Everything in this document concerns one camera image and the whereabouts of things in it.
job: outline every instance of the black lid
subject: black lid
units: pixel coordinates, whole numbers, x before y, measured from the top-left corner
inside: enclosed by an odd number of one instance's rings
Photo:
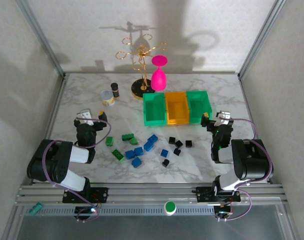
[[[118,84],[116,82],[111,84],[112,90],[118,90]]]

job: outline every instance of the marble table surface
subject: marble table surface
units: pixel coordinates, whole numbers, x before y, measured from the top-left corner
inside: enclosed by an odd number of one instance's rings
[[[112,147],[99,144],[91,164],[70,163],[69,169],[80,176],[97,183],[211,183],[217,175],[232,169],[231,164],[216,164],[211,160],[212,135],[201,125],[180,125],[146,127],[144,126],[143,101],[135,99],[131,93],[132,83],[140,78],[139,74],[93,74],[72,73],[65,86],[63,96],[51,132],[51,139],[75,142],[76,128],[73,120],[83,109],[90,108],[93,115],[105,111],[112,125],[110,136],[114,137]],[[110,90],[111,83],[119,86],[119,99],[113,106],[103,106],[100,92]],[[249,119],[247,107],[239,80],[234,74],[169,74],[166,92],[206,90],[213,110],[213,116],[220,110],[230,111],[232,118]],[[253,137],[250,124],[235,121],[233,139]],[[108,131],[108,127],[97,132],[99,141]],[[134,133],[139,145],[132,146],[123,142],[121,135]],[[142,165],[133,168],[130,160],[119,162],[112,151],[118,149],[123,154],[142,146],[155,134],[158,142],[153,150],[144,151],[140,156]],[[173,153],[174,146],[168,144],[169,137],[175,137],[185,145],[192,140],[193,147],[181,148],[180,156]],[[162,149],[169,150],[169,165],[162,166]]]

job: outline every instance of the white wall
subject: white wall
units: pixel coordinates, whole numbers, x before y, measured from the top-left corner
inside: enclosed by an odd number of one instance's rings
[[[159,53],[169,58],[165,71],[177,74],[238,70],[274,1],[28,0],[64,71],[133,72],[130,57],[115,54],[130,51],[121,43],[130,34],[141,42],[145,29],[150,47],[168,43]]]
[[[0,0],[0,238],[57,89],[58,75],[15,0]]]
[[[242,80],[304,240],[304,0],[287,0]]]

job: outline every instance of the small jar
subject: small jar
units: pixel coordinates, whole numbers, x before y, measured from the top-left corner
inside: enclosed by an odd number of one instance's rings
[[[116,82],[111,84],[111,89],[113,92],[113,96],[117,99],[120,95],[119,95],[119,87],[118,84]]]

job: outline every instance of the pink wine glass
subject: pink wine glass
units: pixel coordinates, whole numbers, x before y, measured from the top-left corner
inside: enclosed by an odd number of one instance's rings
[[[151,88],[155,91],[163,91],[167,87],[167,76],[161,67],[167,65],[168,59],[163,55],[152,58],[152,64],[157,66],[157,70],[151,77]]]

